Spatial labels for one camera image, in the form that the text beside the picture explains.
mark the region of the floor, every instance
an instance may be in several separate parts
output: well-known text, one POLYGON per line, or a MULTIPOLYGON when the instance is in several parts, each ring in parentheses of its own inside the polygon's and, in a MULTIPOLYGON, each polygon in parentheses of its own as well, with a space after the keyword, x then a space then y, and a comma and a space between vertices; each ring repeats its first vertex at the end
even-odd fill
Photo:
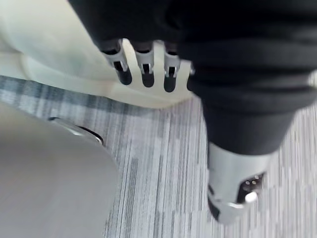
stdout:
POLYGON ((0 100, 40 118, 67 119, 106 140, 120 171, 106 238, 317 237, 317 106, 297 115, 260 201, 224 227, 207 209, 198 99, 150 110, 0 76, 0 100))

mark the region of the robotic hand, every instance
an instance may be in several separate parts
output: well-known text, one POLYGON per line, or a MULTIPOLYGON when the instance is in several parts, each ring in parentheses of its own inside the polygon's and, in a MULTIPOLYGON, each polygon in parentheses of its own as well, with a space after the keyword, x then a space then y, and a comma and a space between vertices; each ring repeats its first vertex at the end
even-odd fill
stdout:
MULTIPOLYGON (((146 87, 153 52, 133 41, 177 43, 164 58, 166 92, 174 90, 178 57, 192 62, 187 88, 201 98, 207 124, 209 208, 220 223, 234 222, 258 197, 295 112, 316 98, 308 77, 317 68, 317 2, 119 2, 70 0, 100 48, 98 41, 132 42, 146 87)), ((124 57, 109 58, 125 65, 124 57)))

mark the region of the silver metal part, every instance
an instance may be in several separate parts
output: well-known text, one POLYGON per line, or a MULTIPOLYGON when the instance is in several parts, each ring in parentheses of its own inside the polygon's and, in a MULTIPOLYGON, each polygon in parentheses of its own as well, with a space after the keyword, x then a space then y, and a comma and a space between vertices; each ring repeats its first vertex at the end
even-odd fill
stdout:
POLYGON ((149 65, 149 74, 153 73, 153 67, 154 67, 154 50, 152 49, 148 53, 140 53, 135 52, 135 56, 137 58, 138 66, 140 68, 140 71, 145 74, 143 65, 148 64, 149 65))
POLYGON ((213 143, 209 144, 209 192, 208 199, 218 211, 213 216, 218 222, 231 224, 248 210, 260 191, 259 185, 250 181, 261 179, 266 173, 271 154, 249 156, 226 151, 213 143), (244 202, 237 202, 239 195, 244 202))
POLYGON ((119 41, 119 44, 120 44, 120 51, 118 53, 114 55, 107 55, 104 53, 104 56, 107 59, 108 63, 111 65, 111 67, 116 69, 114 63, 120 62, 123 71, 126 72, 129 66, 128 66, 127 58, 125 56, 124 49, 122 46, 122 41, 119 41))
POLYGON ((86 131, 85 129, 82 129, 66 120, 60 119, 60 118, 53 118, 50 119, 51 123, 54 123, 58 126, 63 127, 64 129, 70 131, 71 133, 73 133, 74 135, 78 135, 78 136, 82 136, 85 137, 89 140, 92 140, 93 142, 96 142, 98 144, 103 145, 103 140, 100 139, 99 137, 91 134, 90 132, 86 131))
POLYGON ((171 67, 175 68, 174 71, 174 75, 173 77, 176 78, 177 77, 177 73, 179 71, 180 68, 180 59, 178 57, 178 55, 170 55, 169 53, 167 53, 165 51, 164 53, 164 70, 165 70, 165 76, 169 77, 169 70, 171 67))

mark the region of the black fabric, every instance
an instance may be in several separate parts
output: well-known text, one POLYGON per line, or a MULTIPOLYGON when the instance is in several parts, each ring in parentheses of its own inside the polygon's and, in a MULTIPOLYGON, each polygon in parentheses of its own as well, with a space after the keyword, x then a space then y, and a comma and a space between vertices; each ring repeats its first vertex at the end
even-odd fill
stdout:
POLYGON ((96 45, 176 42, 195 75, 209 141, 241 154, 276 150, 316 98, 316 0, 71 0, 96 45))
POLYGON ((70 0, 98 45, 113 38, 178 41, 179 33, 161 24, 169 0, 70 0))

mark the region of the gray carpet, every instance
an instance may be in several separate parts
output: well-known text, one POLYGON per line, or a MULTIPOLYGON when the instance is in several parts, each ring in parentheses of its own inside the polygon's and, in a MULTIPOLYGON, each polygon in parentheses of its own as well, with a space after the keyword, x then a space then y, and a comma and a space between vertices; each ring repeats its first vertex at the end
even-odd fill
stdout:
POLYGON ((0 77, 0 100, 99 133, 120 171, 106 238, 316 238, 317 107, 299 113, 272 160, 260 201, 235 225, 207 209, 206 132, 198 99, 142 109, 0 77))

